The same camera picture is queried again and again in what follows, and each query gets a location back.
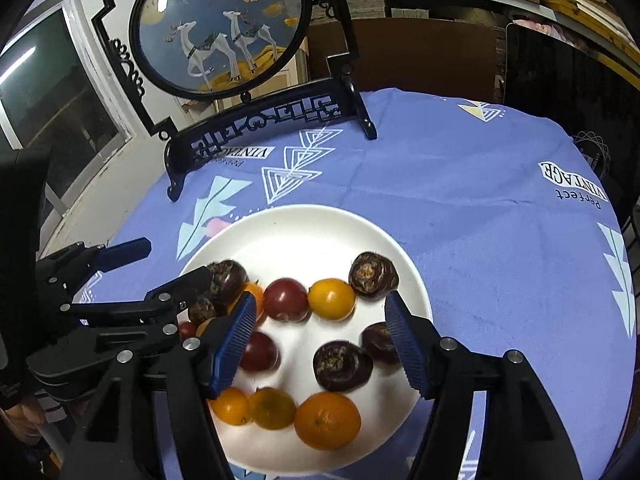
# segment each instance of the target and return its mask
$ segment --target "orange fruit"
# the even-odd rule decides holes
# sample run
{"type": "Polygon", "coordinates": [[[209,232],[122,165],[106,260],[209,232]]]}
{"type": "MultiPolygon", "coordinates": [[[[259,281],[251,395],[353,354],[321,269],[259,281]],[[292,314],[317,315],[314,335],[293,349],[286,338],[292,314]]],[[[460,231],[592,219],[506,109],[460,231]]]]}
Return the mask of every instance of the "orange fruit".
{"type": "Polygon", "coordinates": [[[207,325],[211,322],[212,319],[216,319],[216,318],[210,317],[209,319],[207,319],[206,321],[203,321],[198,325],[196,329],[196,337],[200,337],[204,333],[204,330],[206,329],[207,325]]]}
{"type": "Polygon", "coordinates": [[[356,438],[362,420],[351,399],[321,392],[312,395],[298,408],[294,421],[302,442],[319,450],[346,446],[356,438]]]}
{"type": "Polygon", "coordinates": [[[353,311],[356,293],[349,283],[328,278],[311,285],[307,299],[311,312],[316,316],[330,321],[342,321],[353,311]]]}
{"type": "Polygon", "coordinates": [[[222,422],[232,426],[243,426],[251,421],[249,400],[242,390],[232,386],[224,390],[215,400],[207,400],[209,409],[222,422]]]}
{"type": "Polygon", "coordinates": [[[265,430],[284,430],[293,423],[296,403],[276,388],[261,388],[249,397],[249,411],[255,423],[265,430]]]}
{"type": "Polygon", "coordinates": [[[258,322],[258,320],[262,317],[262,312],[263,312],[262,297],[264,295],[264,291],[262,290],[262,287],[260,285],[254,282],[247,282],[244,284],[244,287],[240,291],[240,294],[238,294],[238,297],[235,298],[233,303],[231,303],[226,308],[226,312],[228,314],[231,314],[233,309],[236,307],[236,303],[238,303],[238,300],[240,299],[240,296],[242,296],[243,292],[248,292],[255,298],[255,322],[258,322]]]}

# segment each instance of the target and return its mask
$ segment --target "white plate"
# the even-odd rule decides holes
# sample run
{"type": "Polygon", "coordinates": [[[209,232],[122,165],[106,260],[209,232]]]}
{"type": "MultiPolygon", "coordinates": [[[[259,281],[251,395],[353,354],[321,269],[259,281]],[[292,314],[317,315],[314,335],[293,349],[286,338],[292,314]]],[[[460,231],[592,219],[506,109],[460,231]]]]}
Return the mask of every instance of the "white plate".
{"type": "MultiPolygon", "coordinates": [[[[433,319],[420,274],[400,245],[364,218],[332,207],[289,205],[242,218],[204,244],[181,274],[231,258],[263,287],[277,278],[291,277],[308,288],[323,278],[347,280],[351,263],[364,251],[391,259],[400,278],[398,290],[409,310],[433,319]]],[[[382,300],[367,303],[360,299],[353,317],[343,323],[317,316],[301,324],[267,318],[259,329],[278,346],[280,366],[260,374],[238,370],[234,386],[247,394],[265,386],[280,388],[300,405],[322,391],[312,367],[318,347],[334,339],[359,344],[362,330],[384,319],[382,300]]],[[[282,431],[262,430],[256,424],[236,428],[214,417],[227,459],[245,469],[274,476],[304,476],[343,468],[384,444],[418,399],[402,369],[389,374],[378,367],[367,384],[347,396],[362,417],[360,433],[348,446],[317,451],[298,439],[293,426],[282,431]]]]}

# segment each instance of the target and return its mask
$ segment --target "blue tablecloth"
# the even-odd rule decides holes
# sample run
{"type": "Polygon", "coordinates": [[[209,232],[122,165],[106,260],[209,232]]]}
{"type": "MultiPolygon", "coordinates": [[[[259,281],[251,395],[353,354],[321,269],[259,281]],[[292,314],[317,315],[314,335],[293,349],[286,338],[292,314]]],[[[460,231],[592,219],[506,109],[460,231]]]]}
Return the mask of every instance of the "blue tablecloth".
{"type": "MultiPolygon", "coordinates": [[[[376,141],[355,121],[302,130],[284,123],[236,139],[224,158],[189,174],[177,203],[162,177],[112,240],[147,237],[151,255],[95,276],[85,301],[141,299],[177,276],[208,237],[252,212],[291,203],[347,209],[409,254],[442,335],[473,351],[527,355],[584,479],[596,480],[623,426],[636,346],[625,248],[598,180],[552,121],[395,89],[364,99],[376,141]]],[[[475,476],[483,401],[476,395],[460,480],[475,476]]],[[[404,478],[430,408],[419,401],[377,452],[315,478],[404,478]]],[[[161,446],[168,478],[179,478],[168,435],[161,446]]]]}

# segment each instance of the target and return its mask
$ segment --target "pink object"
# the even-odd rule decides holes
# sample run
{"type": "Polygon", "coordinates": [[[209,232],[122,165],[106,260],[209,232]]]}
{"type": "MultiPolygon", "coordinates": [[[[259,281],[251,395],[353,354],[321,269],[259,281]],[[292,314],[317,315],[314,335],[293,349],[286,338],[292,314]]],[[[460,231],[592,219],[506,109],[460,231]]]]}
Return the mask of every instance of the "pink object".
{"type": "Polygon", "coordinates": [[[212,238],[229,225],[231,224],[229,222],[225,222],[223,219],[212,218],[207,223],[207,236],[212,238]]]}

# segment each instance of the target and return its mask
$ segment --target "deer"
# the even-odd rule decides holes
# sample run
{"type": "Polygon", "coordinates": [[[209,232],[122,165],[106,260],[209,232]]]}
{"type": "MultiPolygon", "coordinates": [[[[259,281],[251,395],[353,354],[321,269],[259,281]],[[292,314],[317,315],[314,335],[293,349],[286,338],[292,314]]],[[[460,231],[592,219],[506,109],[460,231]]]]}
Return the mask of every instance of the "deer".
{"type": "Polygon", "coordinates": [[[238,47],[246,62],[249,64],[249,70],[253,73],[256,69],[256,64],[254,61],[254,57],[251,55],[247,46],[254,43],[258,38],[266,41],[271,45],[271,51],[273,53],[273,62],[276,62],[278,59],[278,46],[276,42],[271,37],[269,32],[269,26],[263,23],[254,23],[252,28],[246,32],[240,32],[240,27],[238,25],[238,17],[242,18],[242,21],[250,25],[251,23],[246,20],[246,10],[244,12],[239,12],[238,10],[225,10],[223,16],[231,20],[231,41],[238,47]]]}
{"type": "Polygon", "coordinates": [[[180,44],[182,45],[182,51],[189,61],[187,73],[191,77],[203,78],[207,87],[210,90],[213,90],[209,78],[207,78],[207,75],[213,72],[213,67],[205,70],[204,60],[211,56],[211,54],[216,50],[219,50],[225,54],[229,60],[230,80],[239,80],[240,71],[238,70],[238,60],[236,53],[231,49],[231,47],[229,47],[229,44],[226,41],[226,34],[222,34],[222,32],[212,32],[200,45],[196,46],[189,40],[189,32],[197,25],[197,23],[198,22],[195,21],[187,23],[180,22],[176,27],[169,25],[172,30],[172,34],[168,38],[164,39],[167,43],[171,43],[178,32],[180,32],[180,44]]]}

